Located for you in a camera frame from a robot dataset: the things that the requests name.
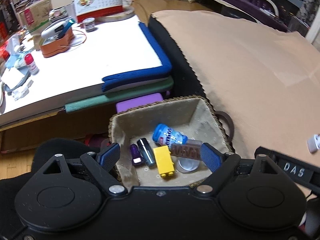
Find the white travel plug adapter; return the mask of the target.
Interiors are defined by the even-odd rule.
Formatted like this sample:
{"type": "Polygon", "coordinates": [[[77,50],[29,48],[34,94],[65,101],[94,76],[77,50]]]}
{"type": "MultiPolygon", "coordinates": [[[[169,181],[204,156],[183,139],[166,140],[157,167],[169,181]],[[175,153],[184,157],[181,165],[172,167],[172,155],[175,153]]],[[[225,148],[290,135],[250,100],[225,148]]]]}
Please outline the white travel plug adapter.
{"type": "Polygon", "coordinates": [[[309,152],[311,154],[316,153],[317,151],[320,150],[320,135],[319,134],[314,134],[311,138],[307,140],[307,145],[309,152]]]}

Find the round metal tin lid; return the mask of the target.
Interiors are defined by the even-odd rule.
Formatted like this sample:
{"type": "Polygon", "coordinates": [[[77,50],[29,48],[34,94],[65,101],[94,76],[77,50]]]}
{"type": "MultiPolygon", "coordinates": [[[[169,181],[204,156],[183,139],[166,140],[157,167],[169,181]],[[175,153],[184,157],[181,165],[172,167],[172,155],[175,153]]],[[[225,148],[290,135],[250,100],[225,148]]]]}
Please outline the round metal tin lid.
{"type": "Polygon", "coordinates": [[[198,169],[199,165],[199,160],[178,157],[176,168],[181,173],[190,173],[198,169]]]}

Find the brown leather organizer tray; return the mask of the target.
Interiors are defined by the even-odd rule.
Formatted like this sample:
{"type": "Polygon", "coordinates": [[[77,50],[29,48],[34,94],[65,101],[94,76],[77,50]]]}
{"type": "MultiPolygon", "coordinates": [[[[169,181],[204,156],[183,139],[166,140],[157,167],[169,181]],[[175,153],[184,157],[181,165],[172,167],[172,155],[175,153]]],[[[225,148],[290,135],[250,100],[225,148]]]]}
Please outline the brown leather organizer tray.
{"type": "Polygon", "coordinates": [[[67,51],[70,48],[70,44],[73,39],[73,29],[69,28],[65,35],[60,39],[56,39],[54,37],[42,39],[40,43],[40,51],[44,58],[55,56],[67,51]]]}

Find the purple small toy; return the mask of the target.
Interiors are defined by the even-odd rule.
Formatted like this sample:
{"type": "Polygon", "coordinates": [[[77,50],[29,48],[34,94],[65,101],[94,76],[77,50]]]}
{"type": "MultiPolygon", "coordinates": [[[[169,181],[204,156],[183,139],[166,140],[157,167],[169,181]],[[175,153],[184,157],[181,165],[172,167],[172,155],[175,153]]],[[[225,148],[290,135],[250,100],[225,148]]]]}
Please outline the purple small toy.
{"type": "Polygon", "coordinates": [[[133,166],[139,166],[144,164],[144,158],[140,154],[140,151],[138,149],[138,146],[136,144],[130,145],[130,153],[132,157],[132,165],[133,166]]]}

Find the blue folded mat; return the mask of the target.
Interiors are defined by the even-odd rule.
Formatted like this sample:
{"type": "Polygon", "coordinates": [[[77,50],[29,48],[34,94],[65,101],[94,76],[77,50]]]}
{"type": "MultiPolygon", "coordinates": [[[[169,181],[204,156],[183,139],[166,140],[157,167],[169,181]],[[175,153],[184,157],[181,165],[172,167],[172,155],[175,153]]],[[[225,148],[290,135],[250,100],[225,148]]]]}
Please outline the blue folded mat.
{"type": "Polygon", "coordinates": [[[104,82],[101,90],[106,93],[112,89],[120,86],[125,86],[133,83],[139,83],[144,81],[165,79],[169,77],[172,64],[167,57],[166,53],[162,47],[158,44],[157,40],[153,37],[149,28],[142,22],[139,22],[139,27],[146,37],[149,45],[153,48],[154,52],[157,54],[161,64],[158,67],[132,70],[128,72],[123,72],[119,74],[114,74],[102,78],[104,82]]]}

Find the green folded mat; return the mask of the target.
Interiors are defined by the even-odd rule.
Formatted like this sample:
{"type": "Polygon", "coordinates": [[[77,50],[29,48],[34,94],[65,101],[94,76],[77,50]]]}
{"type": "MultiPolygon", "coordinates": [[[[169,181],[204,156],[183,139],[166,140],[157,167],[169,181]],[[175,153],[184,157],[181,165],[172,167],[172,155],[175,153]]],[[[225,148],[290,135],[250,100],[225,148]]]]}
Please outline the green folded mat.
{"type": "Polygon", "coordinates": [[[153,93],[166,92],[170,90],[174,84],[172,77],[167,79],[157,81],[155,83],[150,83],[147,85],[142,85],[138,87],[128,88],[125,90],[120,90],[117,92],[111,92],[99,96],[94,96],[91,98],[83,99],[76,102],[71,102],[65,104],[64,108],[66,113],[77,112],[86,108],[97,107],[100,105],[117,103],[140,96],[145,96],[153,93]]]}

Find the purple box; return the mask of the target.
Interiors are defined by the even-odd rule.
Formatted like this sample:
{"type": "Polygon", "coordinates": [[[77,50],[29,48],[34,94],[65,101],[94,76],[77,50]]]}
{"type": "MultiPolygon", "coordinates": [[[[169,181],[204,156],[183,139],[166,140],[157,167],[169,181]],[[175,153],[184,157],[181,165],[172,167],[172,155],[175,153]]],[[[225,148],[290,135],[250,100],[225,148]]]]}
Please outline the purple box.
{"type": "Polygon", "coordinates": [[[140,96],[134,99],[125,100],[116,104],[117,113],[127,111],[128,109],[144,106],[150,103],[163,101],[163,97],[160,93],[154,93],[149,95],[140,96]]]}

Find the purple sofa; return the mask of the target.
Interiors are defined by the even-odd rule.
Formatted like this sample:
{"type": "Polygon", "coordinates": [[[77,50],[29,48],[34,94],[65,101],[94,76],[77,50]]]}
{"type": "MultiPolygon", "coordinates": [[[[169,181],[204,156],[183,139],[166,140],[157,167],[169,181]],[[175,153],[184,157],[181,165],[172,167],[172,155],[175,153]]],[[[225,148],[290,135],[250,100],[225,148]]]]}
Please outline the purple sofa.
{"type": "Polygon", "coordinates": [[[231,18],[244,18],[278,31],[288,27],[280,20],[279,10],[271,0],[214,0],[222,5],[220,14],[231,18]]]}

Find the beige blanket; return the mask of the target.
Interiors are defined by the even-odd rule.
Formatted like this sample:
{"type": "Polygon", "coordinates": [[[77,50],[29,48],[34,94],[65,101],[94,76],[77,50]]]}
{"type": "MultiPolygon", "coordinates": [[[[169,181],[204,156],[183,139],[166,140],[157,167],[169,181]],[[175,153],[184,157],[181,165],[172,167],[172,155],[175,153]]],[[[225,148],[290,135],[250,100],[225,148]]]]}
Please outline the beige blanket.
{"type": "Polygon", "coordinates": [[[208,100],[235,126],[233,147],[263,146],[315,166],[307,141],[319,133],[319,51],[299,33],[208,11],[163,10],[149,25],[173,42],[208,100]]]}

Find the black cylindrical battery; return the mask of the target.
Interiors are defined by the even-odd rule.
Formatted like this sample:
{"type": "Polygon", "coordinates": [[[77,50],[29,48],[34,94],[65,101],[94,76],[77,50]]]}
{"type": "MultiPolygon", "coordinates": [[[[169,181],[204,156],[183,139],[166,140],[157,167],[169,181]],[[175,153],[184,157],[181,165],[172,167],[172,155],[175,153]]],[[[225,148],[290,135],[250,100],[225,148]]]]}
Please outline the black cylindrical battery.
{"type": "Polygon", "coordinates": [[[156,164],[153,150],[146,138],[139,139],[137,141],[138,149],[145,160],[148,167],[152,167],[156,164]]]}

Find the brown hair claw clip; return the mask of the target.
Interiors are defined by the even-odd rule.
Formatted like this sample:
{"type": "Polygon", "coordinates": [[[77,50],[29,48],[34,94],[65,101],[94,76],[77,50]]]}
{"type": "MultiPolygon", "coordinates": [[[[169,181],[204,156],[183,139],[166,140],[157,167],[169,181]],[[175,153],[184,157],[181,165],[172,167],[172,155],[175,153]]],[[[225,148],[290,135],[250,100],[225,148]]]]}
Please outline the brown hair claw clip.
{"type": "Polygon", "coordinates": [[[172,144],[170,154],[175,157],[201,160],[202,141],[188,140],[185,144],[172,144]]]}

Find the cardboard box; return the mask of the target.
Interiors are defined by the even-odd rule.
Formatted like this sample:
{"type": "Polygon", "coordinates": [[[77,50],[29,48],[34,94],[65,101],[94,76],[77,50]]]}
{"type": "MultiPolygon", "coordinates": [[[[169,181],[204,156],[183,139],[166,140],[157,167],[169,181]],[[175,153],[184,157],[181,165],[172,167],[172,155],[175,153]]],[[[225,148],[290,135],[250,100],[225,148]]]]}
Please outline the cardboard box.
{"type": "Polygon", "coordinates": [[[49,23],[49,12],[52,10],[51,0],[37,1],[20,11],[18,15],[29,33],[46,28],[49,23]]]}

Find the red-capped white bottle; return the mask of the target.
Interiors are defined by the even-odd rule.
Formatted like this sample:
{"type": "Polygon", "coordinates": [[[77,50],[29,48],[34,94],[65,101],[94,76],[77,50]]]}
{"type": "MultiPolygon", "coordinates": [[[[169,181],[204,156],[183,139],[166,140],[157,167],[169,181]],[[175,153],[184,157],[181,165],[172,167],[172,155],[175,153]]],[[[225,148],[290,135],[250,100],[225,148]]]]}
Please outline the red-capped white bottle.
{"type": "Polygon", "coordinates": [[[31,53],[28,53],[25,55],[24,61],[25,61],[26,66],[28,67],[31,75],[36,75],[39,72],[39,69],[38,69],[31,53]]]}

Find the yellow toy brick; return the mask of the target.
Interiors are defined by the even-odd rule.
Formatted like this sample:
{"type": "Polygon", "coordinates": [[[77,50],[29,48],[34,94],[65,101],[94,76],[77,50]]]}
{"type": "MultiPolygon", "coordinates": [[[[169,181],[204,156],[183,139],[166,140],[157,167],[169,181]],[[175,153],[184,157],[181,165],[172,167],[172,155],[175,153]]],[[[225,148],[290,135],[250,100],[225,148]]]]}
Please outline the yellow toy brick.
{"type": "Polygon", "coordinates": [[[168,146],[153,148],[157,170],[161,178],[167,178],[174,175],[174,163],[170,155],[168,146]]]}

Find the small grey jar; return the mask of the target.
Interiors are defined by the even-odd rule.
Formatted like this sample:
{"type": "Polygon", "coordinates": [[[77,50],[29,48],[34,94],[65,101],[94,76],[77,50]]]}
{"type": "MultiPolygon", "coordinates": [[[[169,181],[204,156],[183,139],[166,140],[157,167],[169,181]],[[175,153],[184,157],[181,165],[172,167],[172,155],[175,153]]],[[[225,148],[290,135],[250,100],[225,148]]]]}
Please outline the small grey jar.
{"type": "Polygon", "coordinates": [[[93,17],[86,18],[83,20],[82,23],[83,23],[84,29],[87,33],[96,30],[95,18],[93,18],[93,17]]]}

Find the blue mint bottle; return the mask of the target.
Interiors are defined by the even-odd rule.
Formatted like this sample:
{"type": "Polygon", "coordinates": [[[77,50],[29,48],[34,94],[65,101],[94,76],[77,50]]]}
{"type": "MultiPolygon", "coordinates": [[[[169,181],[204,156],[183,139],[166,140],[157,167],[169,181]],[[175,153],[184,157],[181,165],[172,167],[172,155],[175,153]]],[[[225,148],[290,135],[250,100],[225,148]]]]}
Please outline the blue mint bottle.
{"type": "Polygon", "coordinates": [[[188,141],[186,135],[183,135],[165,124],[158,124],[156,126],[152,139],[156,144],[168,146],[168,148],[171,148],[172,144],[185,144],[188,141]]]}

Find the desk calendar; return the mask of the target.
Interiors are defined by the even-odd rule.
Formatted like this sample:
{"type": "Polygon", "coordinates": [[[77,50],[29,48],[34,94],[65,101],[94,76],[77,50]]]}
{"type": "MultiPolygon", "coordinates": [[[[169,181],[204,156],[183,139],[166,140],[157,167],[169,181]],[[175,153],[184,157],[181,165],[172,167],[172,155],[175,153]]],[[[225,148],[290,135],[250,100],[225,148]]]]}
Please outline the desk calendar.
{"type": "Polygon", "coordinates": [[[122,0],[73,0],[76,19],[97,18],[123,12],[122,0]]]}

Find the woven fabric-lined basket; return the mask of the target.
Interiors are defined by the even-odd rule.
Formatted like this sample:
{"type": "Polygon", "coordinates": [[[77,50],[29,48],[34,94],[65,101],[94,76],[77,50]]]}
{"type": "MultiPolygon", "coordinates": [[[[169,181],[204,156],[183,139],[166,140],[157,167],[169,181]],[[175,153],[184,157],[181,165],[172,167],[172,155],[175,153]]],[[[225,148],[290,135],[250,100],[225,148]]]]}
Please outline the woven fabric-lined basket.
{"type": "Polygon", "coordinates": [[[140,139],[146,139],[151,149],[176,144],[183,156],[196,155],[195,151],[182,149],[187,140],[195,144],[207,142],[221,153],[232,150],[213,108],[200,96],[164,100],[117,113],[110,120],[109,136],[120,146],[116,171],[127,189],[134,186],[195,186],[211,175],[202,161],[195,170],[180,172],[176,156],[171,158],[175,169],[173,175],[165,178],[161,177],[156,165],[134,166],[130,146],[140,139]]]}

